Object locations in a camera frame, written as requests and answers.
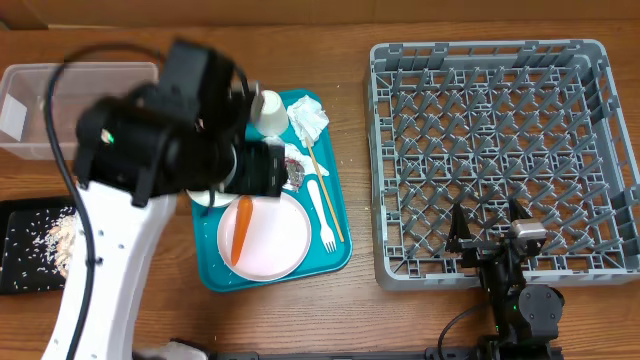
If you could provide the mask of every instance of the crumpled napkin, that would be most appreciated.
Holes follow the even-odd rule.
[[[307,147],[305,137],[311,140],[311,145],[315,144],[322,130],[329,124],[329,118],[322,110],[322,105],[308,95],[287,107],[287,115],[304,148]]]

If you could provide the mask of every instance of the white fork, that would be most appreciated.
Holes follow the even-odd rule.
[[[322,198],[320,197],[320,189],[318,189],[318,183],[315,180],[309,180],[307,182],[307,189],[313,201],[313,207],[316,208],[318,218],[320,219],[320,238],[324,244],[324,248],[328,253],[336,251],[336,237],[333,234],[333,230],[327,224],[327,218],[324,216],[324,206],[322,205]]]

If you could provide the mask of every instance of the gray dish rack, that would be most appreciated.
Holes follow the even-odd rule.
[[[593,40],[388,43],[365,80],[375,273],[387,290],[479,286],[444,251],[461,202],[497,241],[515,197],[548,230],[531,283],[640,278],[640,175]]]

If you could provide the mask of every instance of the clear plastic container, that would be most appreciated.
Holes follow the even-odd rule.
[[[27,160],[53,159],[43,106],[45,89],[56,66],[12,65],[4,72],[0,82],[0,148]],[[76,63],[65,70],[52,102],[65,159],[75,156],[76,123],[85,109],[105,95],[120,96],[142,83],[157,81],[158,68],[148,62]]]

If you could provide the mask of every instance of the orange carrot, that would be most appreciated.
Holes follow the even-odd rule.
[[[248,196],[242,196],[238,201],[238,213],[236,214],[236,228],[233,232],[233,246],[231,247],[231,265],[235,266],[240,260],[240,253],[247,236],[249,223],[253,213],[253,201]]]

